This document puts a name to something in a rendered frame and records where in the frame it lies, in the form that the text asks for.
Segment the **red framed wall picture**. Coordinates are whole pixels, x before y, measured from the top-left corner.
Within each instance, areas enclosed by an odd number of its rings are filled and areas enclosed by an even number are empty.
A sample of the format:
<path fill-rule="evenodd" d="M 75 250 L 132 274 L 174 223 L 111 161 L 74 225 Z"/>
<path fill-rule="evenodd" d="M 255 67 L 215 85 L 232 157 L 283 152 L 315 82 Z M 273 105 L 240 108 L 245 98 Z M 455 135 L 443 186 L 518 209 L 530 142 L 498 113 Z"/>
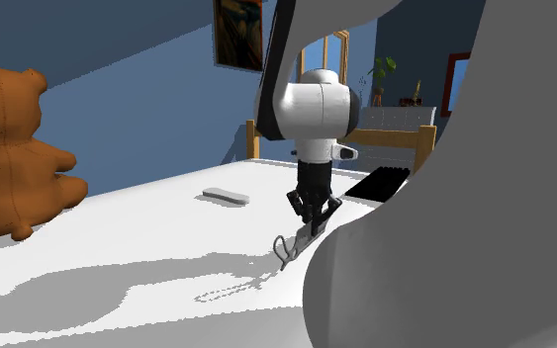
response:
<path fill-rule="evenodd" d="M 448 118 L 457 102 L 471 52 L 451 53 L 448 56 L 440 116 Z"/>

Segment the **white bed wooden frame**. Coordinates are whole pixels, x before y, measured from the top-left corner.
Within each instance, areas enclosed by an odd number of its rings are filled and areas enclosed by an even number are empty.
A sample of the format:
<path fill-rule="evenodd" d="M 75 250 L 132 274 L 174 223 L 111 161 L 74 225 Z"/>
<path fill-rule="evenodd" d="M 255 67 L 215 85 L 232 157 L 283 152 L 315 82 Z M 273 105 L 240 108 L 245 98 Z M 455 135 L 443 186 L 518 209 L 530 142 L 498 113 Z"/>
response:
<path fill-rule="evenodd" d="M 311 252 L 297 167 L 258 156 L 86 199 L 21 242 L 0 237 L 0 348 L 312 348 Z M 202 195 L 217 187 L 245 206 Z"/>

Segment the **silver metal tool looped handle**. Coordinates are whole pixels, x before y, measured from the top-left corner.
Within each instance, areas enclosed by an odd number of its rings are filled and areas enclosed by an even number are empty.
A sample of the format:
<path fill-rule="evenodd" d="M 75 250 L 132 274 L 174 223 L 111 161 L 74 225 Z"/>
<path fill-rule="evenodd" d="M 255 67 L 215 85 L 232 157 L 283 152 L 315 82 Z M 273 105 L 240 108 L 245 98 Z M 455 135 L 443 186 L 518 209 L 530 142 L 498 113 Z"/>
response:
<path fill-rule="evenodd" d="M 317 228 L 317 234 L 312 236 L 312 225 L 302 226 L 296 233 L 294 243 L 291 247 L 283 235 L 278 235 L 273 241 L 273 252 L 280 259 L 280 271 L 284 271 L 287 265 L 295 261 L 315 240 L 325 233 L 327 222 L 324 221 Z"/>

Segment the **wooden framed window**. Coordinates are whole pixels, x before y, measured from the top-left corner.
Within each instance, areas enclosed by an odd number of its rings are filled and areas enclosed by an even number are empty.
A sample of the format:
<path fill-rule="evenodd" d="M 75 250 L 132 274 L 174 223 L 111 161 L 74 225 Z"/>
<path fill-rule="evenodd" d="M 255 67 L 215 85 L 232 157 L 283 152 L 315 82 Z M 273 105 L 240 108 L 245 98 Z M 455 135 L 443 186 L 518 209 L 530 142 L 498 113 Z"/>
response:
<path fill-rule="evenodd" d="M 334 71 L 341 84 L 347 82 L 349 55 L 349 31 L 334 32 L 308 44 L 297 58 L 297 81 L 303 74 L 312 69 L 328 69 Z"/>

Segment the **grey flat remote control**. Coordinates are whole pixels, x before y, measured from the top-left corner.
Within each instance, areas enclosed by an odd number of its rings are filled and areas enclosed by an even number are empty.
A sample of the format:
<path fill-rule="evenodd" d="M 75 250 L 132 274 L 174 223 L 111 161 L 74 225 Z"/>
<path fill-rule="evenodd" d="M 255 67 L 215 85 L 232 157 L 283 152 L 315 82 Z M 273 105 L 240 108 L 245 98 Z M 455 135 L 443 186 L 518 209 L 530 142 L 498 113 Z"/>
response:
<path fill-rule="evenodd" d="M 230 202 L 236 205 L 247 205 L 249 203 L 249 196 L 235 193 L 232 191 L 224 190 L 217 187 L 204 189 L 202 195 L 209 198 L 219 199 L 222 201 Z"/>

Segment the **brown teddy bear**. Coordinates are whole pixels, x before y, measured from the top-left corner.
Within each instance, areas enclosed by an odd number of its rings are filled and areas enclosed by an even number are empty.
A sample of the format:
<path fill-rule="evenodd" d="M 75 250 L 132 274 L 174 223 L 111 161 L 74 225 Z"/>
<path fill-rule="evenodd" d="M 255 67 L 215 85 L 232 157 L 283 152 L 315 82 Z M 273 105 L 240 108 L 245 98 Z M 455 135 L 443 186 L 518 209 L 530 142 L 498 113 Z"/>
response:
<path fill-rule="evenodd" d="M 34 69 L 0 68 L 0 236 L 15 241 L 88 194 L 86 181 L 65 174 L 75 155 L 34 138 L 46 89 L 46 78 Z"/>

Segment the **dark framed wall painting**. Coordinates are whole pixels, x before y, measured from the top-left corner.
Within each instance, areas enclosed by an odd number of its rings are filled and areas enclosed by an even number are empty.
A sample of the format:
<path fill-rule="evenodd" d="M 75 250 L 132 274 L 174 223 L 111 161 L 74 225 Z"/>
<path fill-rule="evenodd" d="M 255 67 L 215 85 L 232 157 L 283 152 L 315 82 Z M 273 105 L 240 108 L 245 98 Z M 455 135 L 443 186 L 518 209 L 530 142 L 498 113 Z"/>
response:
<path fill-rule="evenodd" d="M 213 0 L 215 62 L 261 71 L 262 0 Z"/>

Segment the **green potted plant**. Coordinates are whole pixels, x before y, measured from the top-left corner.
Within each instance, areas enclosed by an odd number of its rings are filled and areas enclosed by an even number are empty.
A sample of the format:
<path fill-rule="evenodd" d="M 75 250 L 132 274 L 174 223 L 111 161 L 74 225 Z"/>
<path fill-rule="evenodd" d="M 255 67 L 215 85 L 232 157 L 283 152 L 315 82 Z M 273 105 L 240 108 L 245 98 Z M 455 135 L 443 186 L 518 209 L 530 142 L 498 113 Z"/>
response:
<path fill-rule="evenodd" d="M 372 107 L 382 106 L 382 95 L 384 88 L 382 87 L 382 80 L 388 74 L 394 73 L 397 69 L 397 63 L 391 56 L 376 57 L 374 59 L 373 67 L 368 71 L 368 75 L 373 78 L 372 84 Z"/>

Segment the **black flat rectangular object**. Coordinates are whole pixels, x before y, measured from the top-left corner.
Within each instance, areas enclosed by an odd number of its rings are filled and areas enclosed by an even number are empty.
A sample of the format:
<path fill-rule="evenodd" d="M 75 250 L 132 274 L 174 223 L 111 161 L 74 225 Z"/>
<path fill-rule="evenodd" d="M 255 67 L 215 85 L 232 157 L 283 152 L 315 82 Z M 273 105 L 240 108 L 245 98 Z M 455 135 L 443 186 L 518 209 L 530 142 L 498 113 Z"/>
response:
<path fill-rule="evenodd" d="M 380 166 L 350 188 L 345 195 L 351 198 L 386 203 L 407 181 L 411 170 Z"/>

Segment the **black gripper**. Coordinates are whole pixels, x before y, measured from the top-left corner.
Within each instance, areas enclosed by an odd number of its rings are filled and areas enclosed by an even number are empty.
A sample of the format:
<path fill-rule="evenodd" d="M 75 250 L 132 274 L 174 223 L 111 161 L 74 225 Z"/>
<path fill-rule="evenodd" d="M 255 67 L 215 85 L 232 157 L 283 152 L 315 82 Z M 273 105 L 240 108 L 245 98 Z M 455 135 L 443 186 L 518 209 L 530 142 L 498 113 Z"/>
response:
<path fill-rule="evenodd" d="M 341 199 L 331 195 L 331 168 L 330 161 L 299 161 L 296 190 L 286 194 L 291 207 L 302 222 L 311 222 L 311 237 L 317 237 L 325 230 L 329 218 L 342 205 Z M 322 205 L 326 201 L 327 208 L 323 209 Z"/>

